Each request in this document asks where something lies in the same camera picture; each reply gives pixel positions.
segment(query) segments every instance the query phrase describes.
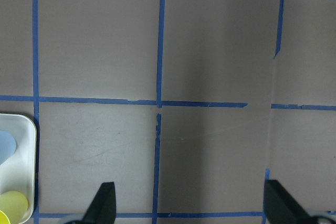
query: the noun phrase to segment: yellow object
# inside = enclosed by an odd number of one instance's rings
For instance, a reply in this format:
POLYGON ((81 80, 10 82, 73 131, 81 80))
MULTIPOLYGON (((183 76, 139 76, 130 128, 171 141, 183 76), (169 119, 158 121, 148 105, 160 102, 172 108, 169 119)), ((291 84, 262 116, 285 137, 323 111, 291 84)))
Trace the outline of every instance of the yellow object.
POLYGON ((0 224, 18 224, 28 209, 26 196, 18 191, 0 195, 0 224))

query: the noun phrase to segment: tape strip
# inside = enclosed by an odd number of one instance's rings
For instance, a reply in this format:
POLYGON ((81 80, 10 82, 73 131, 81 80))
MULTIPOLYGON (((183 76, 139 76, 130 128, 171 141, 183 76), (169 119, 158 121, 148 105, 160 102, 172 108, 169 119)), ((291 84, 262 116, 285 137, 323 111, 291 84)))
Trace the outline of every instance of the tape strip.
POLYGON ((65 103, 100 103, 100 104, 130 104, 130 105, 156 105, 153 100, 129 101, 125 99, 104 98, 76 98, 76 97, 40 97, 40 102, 65 102, 65 103))
POLYGON ((156 224, 157 204, 159 198, 159 169, 160 169, 160 138, 161 138, 161 114, 156 116, 156 138, 155 138, 155 156, 154 156, 154 184, 153 184, 153 218, 152 223, 156 224))
POLYGON ((188 101, 162 101, 163 106, 186 106, 186 107, 227 107, 244 108, 248 104, 240 102, 188 102, 188 101))
MULTIPOLYGON (((266 180, 269 180, 269 176, 270 176, 270 170, 269 169, 266 169, 265 171, 265 181, 266 180)), ((262 200, 262 203, 263 203, 263 213, 262 213, 262 221, 261 223, 262 224, 266 224, 266 215, 265 215, 265 204, 264 204, 264 199, 262 200)))
POLYGON ((277 42, 274 59, 277 58, 281 50, 281 38, 282 38, 282 23, 283 23, 283 11, 284 11, 285 0, 280 0, 279 3, 279 15, 278 15, 278 29, 277 29, 277 42))
POLYGON ((159 34, 157 39, 158 61, 156 67, 156 103, 158 108, 162 107, 162 58, 163 58, 164 10, 165 10, 165 0, 160 0, 159 34))
POLYGON ((0 95, 0 101, 33 102, 34 97, 26 97, 19 95, 0 95))
POLYGON ((40 150, 40 127, 39 127, 39 80, 38 80, 38 0, 32 2, 32 39, 33 39, 33 101, 34 123, 37 129, 36 154, 35 154, 35 195, 34 195, 34 224, 39 223, 39 197, 38 197, 38 172, 40 150))

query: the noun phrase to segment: light blue object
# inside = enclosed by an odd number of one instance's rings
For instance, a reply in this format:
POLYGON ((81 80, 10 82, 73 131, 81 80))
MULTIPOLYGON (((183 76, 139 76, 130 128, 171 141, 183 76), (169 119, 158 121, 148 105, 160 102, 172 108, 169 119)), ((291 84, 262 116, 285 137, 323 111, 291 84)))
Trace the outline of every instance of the light blue object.
POLYGON ((6 132, 0 131, 0 165, 2 165, 16 149, 16 142, 13 136, 6 132))

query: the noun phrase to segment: white plastic container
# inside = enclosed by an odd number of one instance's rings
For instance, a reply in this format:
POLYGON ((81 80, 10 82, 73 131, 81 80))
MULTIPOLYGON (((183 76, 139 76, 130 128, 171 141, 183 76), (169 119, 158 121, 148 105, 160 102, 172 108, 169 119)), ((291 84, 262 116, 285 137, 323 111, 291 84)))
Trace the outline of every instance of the white plastic container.
POLYGON ((34 210, 36 127, 26 116, 0 114, 0 131, 9 132, 16 140, 15 153, 0 165, 0 194, 15 190, 27 197, 28 210, 21 224, 34 210))

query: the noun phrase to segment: grid square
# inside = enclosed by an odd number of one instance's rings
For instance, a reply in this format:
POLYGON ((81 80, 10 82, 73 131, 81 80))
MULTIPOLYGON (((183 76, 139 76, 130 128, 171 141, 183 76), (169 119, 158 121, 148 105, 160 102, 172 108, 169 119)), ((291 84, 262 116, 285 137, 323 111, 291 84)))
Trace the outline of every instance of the grid square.
POLYGON ((285 0, 275 103, 335 105, 336 0, 285 0))
POLYGON ((305 209, 336 209, 336 114, 272 110, 269 168, 305 209))
POLYGON ((161 218, 158 224, 260 224, 260 217, 238 218, 161 218))
POLYGON ((0 113, 5 114, 20 114, 34 118, 34 103, 33 102, 18 102, 18 101, 0 101, 0 113))
POLYGON ((261 211, 269 111, 163 108, 159 212, 261 211))
POLYGON ((164 100, 270 104, 279 0, 166 0, 164 100))
POLYGON ((156 109, 40 104, 40 212, 85 212, 114 181, 117 212, 151 212, 156 109))
POLYGON ((0 0, 0 6, 0 93, 32 95, 32 0, 0 0))
POLYGON ((40 95, 156 98, 159 0, 39 4, 40 95))

